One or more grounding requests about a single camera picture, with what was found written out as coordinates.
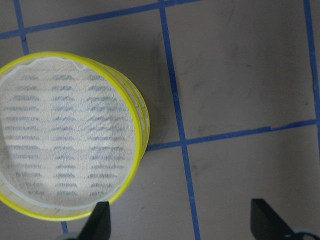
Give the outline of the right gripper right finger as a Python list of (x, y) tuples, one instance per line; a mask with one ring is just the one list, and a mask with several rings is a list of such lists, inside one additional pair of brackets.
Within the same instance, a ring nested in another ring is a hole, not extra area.
[(250, 230), (256, 240), (299, 239), (299, 236), (262, 198), (251, 200)]

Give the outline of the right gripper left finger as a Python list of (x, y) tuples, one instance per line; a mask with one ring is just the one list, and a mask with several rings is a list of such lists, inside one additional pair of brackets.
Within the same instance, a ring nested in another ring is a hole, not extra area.
[(109, 240), (111, 236), (111, 213), (109, 202), (98, 202), (89, 216), (78, 240)]

